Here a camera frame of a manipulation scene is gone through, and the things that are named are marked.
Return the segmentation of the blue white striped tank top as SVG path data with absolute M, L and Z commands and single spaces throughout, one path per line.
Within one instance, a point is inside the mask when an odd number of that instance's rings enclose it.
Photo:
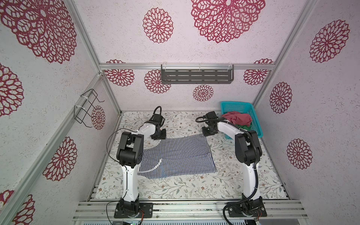
M 216 173 L 211 148 L 204 135 L 167 138 L 145 149 L 138 175 L 146 179 Z

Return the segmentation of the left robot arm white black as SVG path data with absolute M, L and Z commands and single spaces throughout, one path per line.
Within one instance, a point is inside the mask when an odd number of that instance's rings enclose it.
M 117 161 L 123 172 L 123 194 L 121 200 L 135 202 L 139 198 L 138 169 L 143 159 L 144 140 L 152 138 L 162 140 L 166 138 L 166 130 L 162 129 L 162 122 L 145 122 L 137 131 L 125 129 L 116 153 Z

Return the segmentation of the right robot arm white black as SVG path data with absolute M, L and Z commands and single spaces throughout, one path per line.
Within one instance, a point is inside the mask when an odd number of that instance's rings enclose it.
M 255 131 L 247 131 L 226 120 L 205 119 L 200 121 L 207 124 L 202 128 L 203 134 L 208 137 L 219 132 L 234 140 L 235 156 L 243 168 L 245 201 L 256 200 L 260 197 L 258 191 L 258 163 L 262 156 L 261 146 Z

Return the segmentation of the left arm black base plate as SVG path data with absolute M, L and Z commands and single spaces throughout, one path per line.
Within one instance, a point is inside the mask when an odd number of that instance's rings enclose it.
M 152 218 L 152 202 L 127 202 L 120 200 L 115 208 L 114 218 Z

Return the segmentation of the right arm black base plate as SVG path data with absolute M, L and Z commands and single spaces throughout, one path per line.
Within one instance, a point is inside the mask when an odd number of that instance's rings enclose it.
M 226 209 L 229 212 L 231 218 L 234 217 L 266 217 L 268 216 L 265 206 L 263 204 L 263 198 L 259 197 L 255 200 L 248 200 L 241 204 L 233 204 Z

